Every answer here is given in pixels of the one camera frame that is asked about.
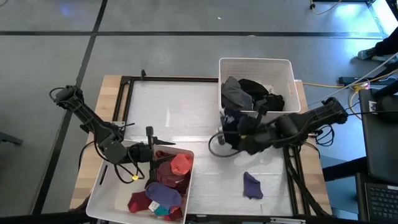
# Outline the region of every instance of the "concrete floor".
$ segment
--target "concrete floor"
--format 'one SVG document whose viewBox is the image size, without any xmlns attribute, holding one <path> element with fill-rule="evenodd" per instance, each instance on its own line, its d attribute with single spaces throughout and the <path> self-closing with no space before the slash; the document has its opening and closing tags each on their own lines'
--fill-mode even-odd
<svg viewBox="0 0 398 224">
<path fill-rule="evenodd" d="M 358 77 L 378 65 L 354 58 L 379 41 L 381 28 L 388 33 L 397 25 L 386 16 L 391 12 L 384 0 L 376 1 L 374 10 L 364 3 L 341 3 L 321 16 L 308 10 L 307 0 L 109 1 L 99 31 L 304 32 L 306 36 L 98 36 L 83 69 L 85 101 L 95 107 L 104 75 L 138 75 L 144 68 L 148 75 L 217 77 L 221 57 L 285 58 L 292 62 L 296 79 L 335 85 L 340 76 Z M 75 82 L 82 64 L 84 68 L 90 38 L 3 31 L 92 31 L 100 5 L 100 0 L 20 0 L 0 8 L 0 52 L 4 52 L 0 54 L 0 131 L 25 141 L 21 147 L 0 144 L 0 216 L 31 212 L 64 112 L 51 102 L 48 91 Z M 317 11 L 331 5 L 317 3 Z M 319 33 L 345 37 L 319 37 Z M 305 86 L 309 103 L 332 91 Z M 347 106 L 350 94 L 347 90 L 336 97 Z M 79 125 L 72 118 L 45 213 L 69 208 L 78 155 L 86 141 Z M 364 156 L 360 120 L 352 116 L 335 131 L 334 145 L 321 149 L 324 167 Z M 350 187 L 339 189 L 339 185 L 328 184 L 330 198 L 349 191 Z M 331 202 L 337 209 L 354 211 L 340 203 L 344 200 Z"/>
</svg>

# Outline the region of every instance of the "white label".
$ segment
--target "white label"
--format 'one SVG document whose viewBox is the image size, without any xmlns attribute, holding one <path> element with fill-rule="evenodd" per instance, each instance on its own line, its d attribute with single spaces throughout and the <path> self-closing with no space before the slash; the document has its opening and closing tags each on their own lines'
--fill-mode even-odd
<svg viewBox="0 0 398 224">
<path fill-rule="evenodd" d="M 395 187 L 395 186 L 387 186 L 387 188 L 390 190 L 398 190 L 398 187 Z"/>
<path fill-rule="evenodd" d="M 369 112 L 376 111 L 376 102 L 369 100 Z"/>
<path fill-rule="evenodd" d="M 157 208 L 159 208 L 159 206 L 160 206 L 159 203 L 157 203 L 157 202 L 155 202 L 155 201 L 152 201 L 152 203 L 149 205 L 148 208 L 149 208 L 149 210 L 155 212 L 155 210 L 156 210 Z"/>
</svg>

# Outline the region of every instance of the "laptop keyboard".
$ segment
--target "laptop keyboard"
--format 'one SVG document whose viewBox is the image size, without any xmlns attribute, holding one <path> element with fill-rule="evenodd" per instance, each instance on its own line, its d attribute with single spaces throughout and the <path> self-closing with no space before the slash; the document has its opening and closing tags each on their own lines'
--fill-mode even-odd
<svg viewBox="0 0 398 224">
<path fill-rule="evenodd" d="M 369 219 L 398 222 L 398 187 L 366 184 Z"/>
</svg>

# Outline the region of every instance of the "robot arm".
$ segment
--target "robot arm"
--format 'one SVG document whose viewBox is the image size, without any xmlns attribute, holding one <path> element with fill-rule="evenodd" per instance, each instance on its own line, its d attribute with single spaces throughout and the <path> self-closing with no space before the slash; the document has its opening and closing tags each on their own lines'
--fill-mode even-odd
<svg viewBox="0 0 398 224">
<path fill-rule="evenodd" d="M 238 149 L 253 155 L 270 146 L 300 146 L 312 131 L 326 124 L 344 124 L 347 117 L 347 112 L 336 98 L 329 98 L 323 106 L 306 113 L 279 116 L 266 124 L 258 124 L 258 118 L 243 116 L 239 120 L 238 133 L 244 138 Z"/>
<path fill-rule="evenodd" d="M 55 98 L 51 95 L 54 90 L 61 89 Z M 80 128 L 86 133 L 92 132 L 94 141 L 105 156 L 106 160 L 114 165 L 128 162 L 152 162 L 154 144 L 174 144 L 164 142 L 153 137 L 153 128 L 147 127 L 148 144 L 139 143 L 129 148 L 124 147 L 123 133 L 113 123 L 103 121 L 84 102 L 83 92 L 77 86 L 67 85 L 65 88 L 56 88 L 50 92 L 53 101 L 65 110 L 71 111 L 83 123 Z"/>
</svg>

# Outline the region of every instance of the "white storage bin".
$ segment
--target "white storage bin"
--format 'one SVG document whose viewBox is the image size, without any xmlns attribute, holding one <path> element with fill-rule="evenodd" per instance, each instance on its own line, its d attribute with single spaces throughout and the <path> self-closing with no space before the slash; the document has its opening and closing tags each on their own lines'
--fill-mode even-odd
<svg viewBox="0 0 398 224">
<path fill-rule="evenodd" d="M 135 142 L 123 141 L 123 145 L 131 146 Z M 154 146 L 156 151 L 164 151 L 169 154 L 184 153 L 190 155 L 194 159 L 192 151 L 177 149 L 167 146 Z M 135 173 L 136 168 L 132 164 L 124 165 L 131 172 Z M 113 164 L 103 161 L 101 169 L 99 170 L 90 200 L 88 201 L 86 213 L 89 217 L 98 218 L 101 220 L 108 220 L 117 223 L 125 224 L 164 224 L 164 223 L 185 223 L 187 215 L 187 205 L 189 193 L 192 183 L 191 180 L 187 189 L 187 193 L 183 197 L 184 203 L 181 206 L 183 218 L 180 221 L 168 222 L 163 217 L 156 216 L 152 211 L 145 210 L 137 213 L 130 213 L 127 205 L 131 199 L 131 194 L 135 192 L 142 192 L 145 190 L 145 184 L 149 178 L 149 163 L 138 163 L 138 166 L 145 175 L 145 179 L 137 180 L 131 184 L 122 183 L 114 171 Z M 119 173 L 124 180 L 129 180 L 131 176 L 119 168 Z"/>
<path fill-rule="evenodd" d="M 264 87 L 276 95 L 284 97 L 283 111 L 268 111 L 262 118 L 262 122 L 268 122 L 280 115 L 296 113 L 300 111 L 299 95 L 294 82 L 292 64 L 285 59 L 268 58 L 221 58 L 219 61 L 218 76 L 218 104 L 221 107 L 221 84 L 228 77 L 237 80 L 246 78 L 264 85 Z M 243 111 L 251 116 L 257 116 L 257 111 Z"/>
</svg>

